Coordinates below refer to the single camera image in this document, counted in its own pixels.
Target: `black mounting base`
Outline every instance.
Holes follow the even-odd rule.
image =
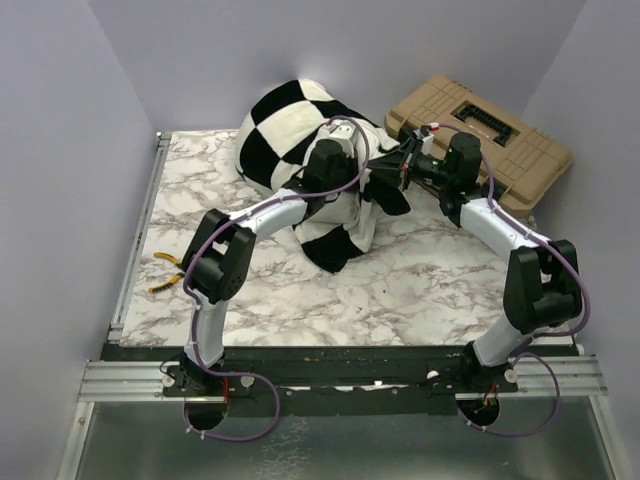
[[[501,367],[463,380],[461,355],[456,347],[234,348],[227,350],[217,370],[266,376],[278,388],[282,414],[296,416],[455,415],[457,393],[484,393],[493,382],[500,392],[516,390],[504,380]],[[427,380],[432,370],[440,375]],[[220,379],[202,372],[186,356],[168,372],[176,381],[164,389],[166,397],[219,397],[224,393]],[[372,388],[376,383],[387,388]],[[345,391],[342,387],[353,388]],[[233,416],[262,417],[273,412],[272,392],[257,380],[246,386],[237,377],[229,378],[229,398]],[[225,411],[227,405],[210,407]]]

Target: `marble surface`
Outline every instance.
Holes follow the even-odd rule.
[[[236,132],[173,134],[125,317],[123,346],[180,346],[191,303],[181,284],[147,291],[176,273],[157,251],[184,254],[204,213],[261,199],[235,172]],[[435,198],[412,186],[411,213],[382,215],[371,251],[326,273],[293,231],[260,243],[244,287],[230,303],[226,345],[461,345],[500,315],[506,266],[458,230]],[[569,339],[544,339],[569,343]]]

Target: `metal floor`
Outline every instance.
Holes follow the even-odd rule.
[[[550,398],[505,399],[496,427],[544,421]],[[248,434],[266,419],[227,419]],[[509,439],[473,431],[456,416],[285,417],[246,444],[185,434],[179,403],[96,404],[78,479],[211,478],[608,480],[614,479],[589,398],[563,400],[556,424]]]

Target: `cable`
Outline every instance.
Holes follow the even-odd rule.
[[[456,132],[462,131],[454,125],[441,123],[440,126],[444,128],[449,128],[451,130],[455,130]],[[582,278],[580,277],[576,269],[573,268],[573,266],[567,261],[566,258],[564,258],[560,254],[560,252],[558,252],[555,248],[551,247],[551,245],[549,245],[545,240],[538,237],[531,229],[522,225],[515,218],[513,218],[511,215],[509,215],[507,212],[502,210],[502,208],[498,207],[494,203],[493,191],[495,188],[495,179],[493,176],[493,170],[491,169],[491,166],[489,165],[489,161],[487,160],[487,157],[484,156],[484,154],[482,154],[482,163],[484,164],[484,168],[486,168],[487,170],[487,177],[489,179],[489,194],[487,195],[487,203],[489,204],[489,208],[491,208],[491,211],[495,213],[498,217],[500,217],[507,225],[511,226],[512,228],[514,228],[516,231],[518,231],[520,234],[524,235],[525,237],[530,238],[534,243],[541,246],[542,248],[547,250],[551,255],[553,255],[555,259],[558,260],[565,269],[567,269],[569,274],[573,277],[573,279],[576,281],[576,283],[580,287],[580,291],[582,292],[584,311],[583,311],[582,319],[580,320],[580,323],[578,323],[578,325],[576,325],[573,328],[570,328],[567,332],[543,332],[543,333],[538,333],[534,335],[534,337],[535,338],[566,337],[566,336],[574,335],[580,332],[581,330],[584,329],[584,327],[587,326],[587,323],[589,322],[589,317],[591,317],[591,297],[589,295],[589,290],[587,289],[587,286],[585,285],[584,281],[582,280]]]
[[[367,139],[366,132],[364,128],[357,121],[347,116],[337,115],[335,117],[332,117],[328,123],[332,123],[335,120],[346,120],[350,122],[351,124],[353,124],[355,129],[358,131],[358,133],[360,133],[360,136],[362,137],[362,141],[364,142],[365,155],[364,155],[364,161],[362,162],[362,165],[360,166],[360,169],[358,170],[357,175],[342,187],[338,187],[333,190],[329,190],[327,192],[295,194],[295,195],[287,195],[283,198],[274,198],[271,201],[268,201],[256,206],[253,210],[250,210],[248,213],[244,215],[241,215],[239,217],[229,220],[228,222],[220,226],[216,231],[214,231],[211,234],[211,236],[202,244],[202,246],[196,252],[196,254],[192,257],[191,261],[189,262],[189,267],[185,272],[184,281],[182,284],[183,290],[185,291],[185,293],[189,295],[191,298],[193,298],[196,304],[195,308],[193,309],[193,315],[191,317],[191,341],[193,343],[193,353],[198,363],[198,366],[207,374],[217,378],[252,377],[256,380],[260,380],[261,382],[263,382],[267,387],[269,387],[269,389],[271,390],[275,398],[275,412],[273,414],[273,419],[271,420],[269,425],[267,425],[262,431],[254,435],[249,435],[247,437],[232,437],[228,435],[220,435],[217,433],[211,433],[208,431],[196,429],[195,427],[193,427],[193,425],[191,425],[191,422],[189,420],[189,413],[185,408],[184,419],[188,425],[187,432],[195,432],[199,434],[200,437],[203,439],[207,437],[207,438],[213,438],[217,440],[224,440],[228,442],[250,442],[253,440],[257,440],[258,438],[264,437],[266,434],[271,432],[271,430],[273,430],[276,424],[278,423],[278,419],[280,417],[280,397],[278,395],[278,389],[268,378],[253,372],[217,372],[209,368],[207,365],[205,365],[204,360],[202,358],[202,354],[200,353],[200,346],[198,344],[198,338],[197,338],[197,335],[198,335],[197,326],[198,326],[198,321],[200,316],[200,309],[202,308],[202,301],[200,300],[200,297],[198,297],[198,295],[196,295],[194,290],[191,288],[191,279],[193,277],[193,271],[195,269],[196,264],[198,263],[198,260],[200,260],[200,258],[207,251],[207,249],[211,247],[215,239],[218,238],[218,236],[220,236],[223,232],[231,228],[233,225],[240,223],[246,220],[247,218],[251,217],[252,215],[255,215],[256,213],[260,212],[261,210],[264,210],[265,208],[268,208],[277,203],[281,203],[288,200],[297,200],[297,199],[305,200],[305,199],[312,199],[312,198],[328,197],[330,195],[335,195],[345,190],[348,190],[353,185],[355,185],[356,182],[360,180],[360,177],[362,177],[362,175],[367,169],[367,165],[369,164],[369,159],[371,155],[371,149],[369,146],[369,140]]]
[[[224,401],[229,403],[229,379],[224,377],[222,380],[224,380]]]
[[[491,388],[487,393],[482,397],[482,404],[486,407],[489,402],[488,397],[493,393],[493,399],[498,400],[498,384],[496,382],[491,382]]]
[[[173,362],[174,360],[178,360],[178,358],[180,358],[180,354],[178,353],[177,355],[174,355],[173,357],[167,358],[166,360],[164,360],[159,366],[158,366],[158,370],[160,370],[160,372],[163,375],[166,375],[167,377],[171,378],[172,380],[175,381],[176,377],[173,376],[172,373],[169,372],[168,369],[163,370],[162,367],[164,367],[167,363],[169,362]]]
[[[483,427],[483,426],[478,425],[477,423],[473,423],[471,420],[469,420],[467,418],[467,416],[462,412],[462,410],[460,410],[460,408],[458,408],[458,415],[460,415],[465,420],[465,422],[467,423],[467,426],[469,426],[471,428],[475,428],[476,430],[479,430],[479,431],[481,431],[483,433],[488,433],[489,435],[497,435],[499,437],[516,438],[516,437],[530,437],[531,435],[535,435],[536,433],[540,433],[540,432],[546,430],[547,428],[549,428],[556,421],[556,419],[558,418],[558,413],[560,412],[560,405],[562,403],[562,397],[560,396],[560,383],[558,382],[558,377],[553,372],[553,369],[551,368],[551,365],[549,365],[545,360],[543,360],[542,357],[540,357],[540,356],[538,356],[538,355],[536,355],[535,353],[532,353],[532,352],[523,352],[523,353],[521,353],[520,355],[518,355],[516,358],[513,359],[513,361],[511,362],[511,366],[515,367],[516,364],[523,357],[532,357],[532,358],[535,358],[536,360],[538,360],[544,366],[544,368],[547,369],[547,371],[549,372],[549,375],[551,375],[551,379],[553,380],[553,386],[556,389],[556,401],[555,401],[555,405],[553,407],[553,412],[551,413],[551,415],[549,416],[547,421],[544,422],[539,427],[533,428],[531,430],[525,430],[524,432],[507,432],[507,431],[504,431],[504,430],[495,430],[493,428]]]

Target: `yellow object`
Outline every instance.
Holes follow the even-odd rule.
[[[178,260],[173,255],[169,255],[168,253],[156,252],[156,253],[153,254],[153,256],[156,257],[156,258],[162,258],[164,260],[169,260],[174,265],[180,265],[180,260]]]
[[[156,253],[153,254],[153,256],[155,258],[162,258],[163,260],[169,260],[174,265],[180,266],[180,260],[178,260],[173,255],[169,255],[168,253],[156,252]],[[165,282],[162,285],[159,285],[157,287],[149,288],[149,293],[158,293],[158,292],[162,292],[164,290],[167,290],[168,288],[171,288],[176,283],[178,283],[180,281],[180,279],[183,278],[183,277],[184,277],[184,273],[183,272],[177,273],[176,275],[171,277],[171,280],[169,280],[168,282]]]

